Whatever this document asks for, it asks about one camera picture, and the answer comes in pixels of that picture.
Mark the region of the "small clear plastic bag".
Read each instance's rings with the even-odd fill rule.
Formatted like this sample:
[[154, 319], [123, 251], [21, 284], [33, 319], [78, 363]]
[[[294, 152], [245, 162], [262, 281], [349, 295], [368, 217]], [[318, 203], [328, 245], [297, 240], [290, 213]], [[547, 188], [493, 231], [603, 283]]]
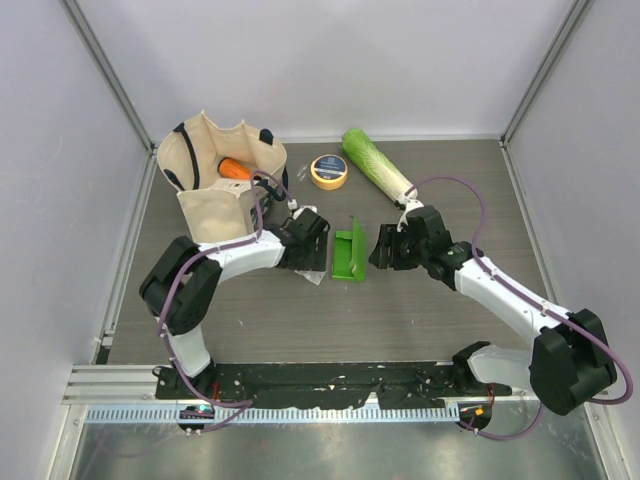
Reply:
[[315, 286], [319, 286], [325, 277], [325, 271], [312, 271], [312, 270], [296, 270], [296, 274], [302, 276], [305, 280], [309, 281]]

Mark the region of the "green paper box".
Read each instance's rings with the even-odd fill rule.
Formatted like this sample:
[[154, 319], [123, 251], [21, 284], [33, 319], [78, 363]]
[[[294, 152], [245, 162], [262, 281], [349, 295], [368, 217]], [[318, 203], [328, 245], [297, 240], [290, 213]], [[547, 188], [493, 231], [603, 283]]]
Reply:
[[350, 230], [334, 235], [332, 278], [361, 283], [366, 276], [366, 234], [355, 216]]

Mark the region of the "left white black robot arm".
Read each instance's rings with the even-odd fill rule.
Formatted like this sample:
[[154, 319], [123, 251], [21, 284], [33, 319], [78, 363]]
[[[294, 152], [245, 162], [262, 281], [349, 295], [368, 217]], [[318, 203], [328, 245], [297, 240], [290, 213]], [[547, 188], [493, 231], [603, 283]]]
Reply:
[[157, 319], [176, 386], [190, 398], [214, 397], [215, 362], [201, 323], [218, 286], [263, 269], [326, 271], [330, 224], [312, 207], [271, 228], [232, 241], [198, 244], [174, 239], [142, 282], [139, 295]]

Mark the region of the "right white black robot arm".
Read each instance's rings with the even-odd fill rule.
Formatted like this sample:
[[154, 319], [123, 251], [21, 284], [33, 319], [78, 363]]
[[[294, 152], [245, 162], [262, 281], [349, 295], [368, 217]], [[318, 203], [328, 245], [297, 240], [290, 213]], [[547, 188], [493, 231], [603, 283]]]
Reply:
[[424, 268], [428, 275], [482, 305], [526, 344], [508, 349], [479, 341], [458, 352], [451, 380], [465, 395], [494, 383], [533, 392], [566, 415], [613, 385], [617, 370], [602, 321], [569, 312], [524, 288], [467, 241], [453, 241], [441, 214], [417, 205], [396, 224], [383, 224], [369, 262], [378, 269]]

